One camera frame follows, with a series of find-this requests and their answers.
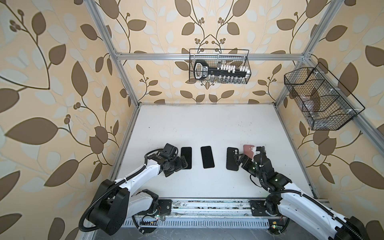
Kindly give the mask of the pink phone case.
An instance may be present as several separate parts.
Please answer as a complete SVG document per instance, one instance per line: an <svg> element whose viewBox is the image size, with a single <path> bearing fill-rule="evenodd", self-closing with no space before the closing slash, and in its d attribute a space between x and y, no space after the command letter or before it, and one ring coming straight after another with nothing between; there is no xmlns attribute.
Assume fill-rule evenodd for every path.
<svg viewBox="0 0 384 240"><path fill-rule="evenodd" d="M254 145L243 145L243 152L250 159L253 159L255 150L256 147Z"/></svg>

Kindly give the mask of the black phone case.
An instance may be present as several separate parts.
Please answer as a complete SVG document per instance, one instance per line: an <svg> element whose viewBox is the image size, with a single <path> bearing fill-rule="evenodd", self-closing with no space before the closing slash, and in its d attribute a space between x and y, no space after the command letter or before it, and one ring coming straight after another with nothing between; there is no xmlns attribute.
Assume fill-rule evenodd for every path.
<svg viewBox="0 0 384 240"><path fill-rule="evenodd" d="M228 147L226 158L226 169L229 171L238 171L239 166L236 163L236 155L239 153L239 149Z"/></svg>

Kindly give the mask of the black phone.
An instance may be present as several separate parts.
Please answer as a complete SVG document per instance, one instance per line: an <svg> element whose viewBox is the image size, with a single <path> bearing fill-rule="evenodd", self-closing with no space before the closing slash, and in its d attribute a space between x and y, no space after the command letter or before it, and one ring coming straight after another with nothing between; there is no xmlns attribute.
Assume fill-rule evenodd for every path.
<svg viewBox="0 0 384 240"><path fill-rule="evenodd" d="M211 146L204 146L201 147L201 154L202 154L202 160L203 160L203 168L209 169L214 168L214 157Z"/></svg>

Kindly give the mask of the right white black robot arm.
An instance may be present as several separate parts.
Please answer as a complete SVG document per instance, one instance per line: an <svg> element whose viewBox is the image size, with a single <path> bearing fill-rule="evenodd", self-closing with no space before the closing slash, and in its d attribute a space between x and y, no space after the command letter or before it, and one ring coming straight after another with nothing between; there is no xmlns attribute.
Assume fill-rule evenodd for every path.
<svg viewBox="0 0 384 240"><path fill-rule="evenodd" d="M274 170L265 147L257 147L252 158L235 154L235 163L259 180L269 193L265 210L270 216L281 214L300 225L318 240L368 240L364 224L347 218L307 195L291 179Z"/></svg>

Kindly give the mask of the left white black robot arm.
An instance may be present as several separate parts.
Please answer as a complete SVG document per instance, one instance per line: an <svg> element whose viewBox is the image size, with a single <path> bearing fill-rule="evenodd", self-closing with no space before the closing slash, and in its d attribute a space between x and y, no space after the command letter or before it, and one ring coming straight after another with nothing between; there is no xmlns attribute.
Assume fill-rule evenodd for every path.
<svg viewBox="0 0 384 240"><path fill-rule="evenodd" d="M158 220L167 214L171 208L171 201L162 206L159 196L141 187L163 173L169 177L175 172L186 169L188 161L179 154L177 147L166 144L162 149L155 149L145 154L144 164L129 175L115 181L103 181L90 204L79 220L81 232L102 230L106 234L114 235L131 218L135 227L145 233L135 216L144 214Z"/></svg>

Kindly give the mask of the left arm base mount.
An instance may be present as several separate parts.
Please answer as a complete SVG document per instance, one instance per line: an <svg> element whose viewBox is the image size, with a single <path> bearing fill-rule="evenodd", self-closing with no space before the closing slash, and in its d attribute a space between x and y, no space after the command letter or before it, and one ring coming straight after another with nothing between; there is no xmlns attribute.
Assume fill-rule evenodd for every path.
<svg viewBox="0 0 384 240"><path fill-rule="evenodd" d="M154 201L148 210L132 216L134 226L143 235L152 233L171 214L172 203L168 199Z"/></svg>

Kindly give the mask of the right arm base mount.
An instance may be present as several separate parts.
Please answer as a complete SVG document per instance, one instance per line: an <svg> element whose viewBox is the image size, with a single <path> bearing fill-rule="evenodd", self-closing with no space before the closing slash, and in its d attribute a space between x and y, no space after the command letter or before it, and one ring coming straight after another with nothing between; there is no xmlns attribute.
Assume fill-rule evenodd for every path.
<svg viewBox="0 0 384 240"><path fill-rule="evenodd" d="M286 232L290 219L283 216L277 207L264 200L250 200L249 204L253 217L267 218L271 235L280 236Z"/></svg>

